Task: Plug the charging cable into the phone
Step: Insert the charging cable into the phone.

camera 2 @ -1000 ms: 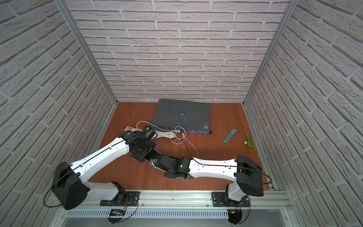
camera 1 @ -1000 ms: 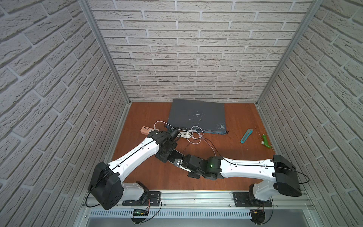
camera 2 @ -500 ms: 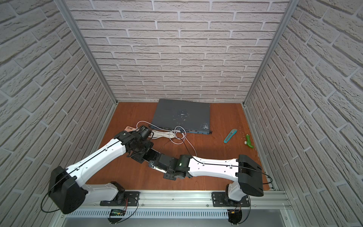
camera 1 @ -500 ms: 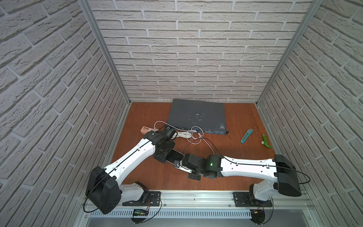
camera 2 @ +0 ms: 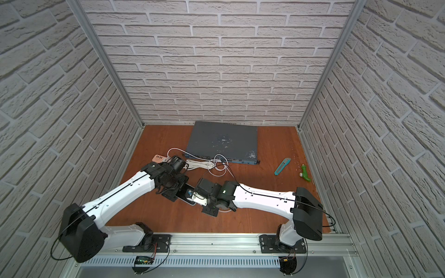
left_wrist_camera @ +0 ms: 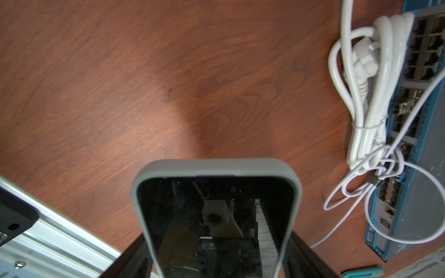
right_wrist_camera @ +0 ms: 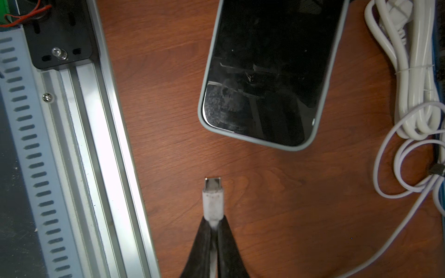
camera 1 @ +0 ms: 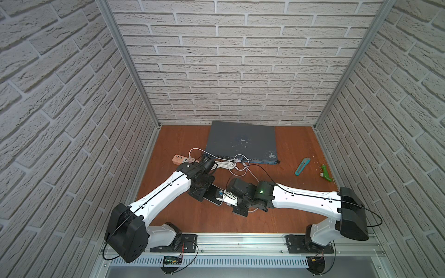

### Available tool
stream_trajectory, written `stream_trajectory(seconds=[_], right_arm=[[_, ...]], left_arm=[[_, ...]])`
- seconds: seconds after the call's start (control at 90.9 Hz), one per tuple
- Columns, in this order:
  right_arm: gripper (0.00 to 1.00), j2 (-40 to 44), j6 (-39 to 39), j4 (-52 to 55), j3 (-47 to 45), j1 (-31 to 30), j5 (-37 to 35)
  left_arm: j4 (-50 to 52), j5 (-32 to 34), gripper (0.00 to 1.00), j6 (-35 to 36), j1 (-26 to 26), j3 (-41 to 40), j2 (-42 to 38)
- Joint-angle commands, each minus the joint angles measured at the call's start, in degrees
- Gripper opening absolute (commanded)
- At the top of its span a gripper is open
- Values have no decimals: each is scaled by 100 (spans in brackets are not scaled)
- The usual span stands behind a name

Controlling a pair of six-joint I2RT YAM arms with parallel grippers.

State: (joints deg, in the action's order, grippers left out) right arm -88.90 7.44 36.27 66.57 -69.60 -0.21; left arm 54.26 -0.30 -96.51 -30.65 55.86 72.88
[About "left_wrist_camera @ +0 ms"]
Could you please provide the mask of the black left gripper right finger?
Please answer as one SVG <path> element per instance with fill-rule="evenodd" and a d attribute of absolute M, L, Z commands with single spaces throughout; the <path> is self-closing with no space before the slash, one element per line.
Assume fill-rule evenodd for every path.
<path fill-rule="evenodd" d="M 286 278 L 339 278 L 295 232 L 291 234 L 282 265 Z"/>

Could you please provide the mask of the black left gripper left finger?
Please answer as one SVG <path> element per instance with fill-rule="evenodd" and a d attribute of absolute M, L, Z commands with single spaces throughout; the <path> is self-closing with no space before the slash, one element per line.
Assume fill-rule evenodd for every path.
<path fill-rule="evenodd" d="M 150 278 L 153 267 L 144 235 L 141 234 L 100 278 Z"/>

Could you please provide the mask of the smartphone with green case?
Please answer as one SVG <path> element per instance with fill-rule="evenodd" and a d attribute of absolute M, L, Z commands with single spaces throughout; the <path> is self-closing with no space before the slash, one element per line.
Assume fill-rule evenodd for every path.
<path fill-rule="evenodd" d="M 158 278 L 277 278 L 301 193 L 272 158 L 155 161 L 132 185 Z"/>

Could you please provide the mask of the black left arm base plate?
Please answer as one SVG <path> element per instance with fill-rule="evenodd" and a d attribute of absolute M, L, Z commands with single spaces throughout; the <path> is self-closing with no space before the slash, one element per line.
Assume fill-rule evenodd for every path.
<path fill-rule="evenodd" d="M 38 220 L 35 208 L 1 188 L 1 246 L 29 230 Z"/>

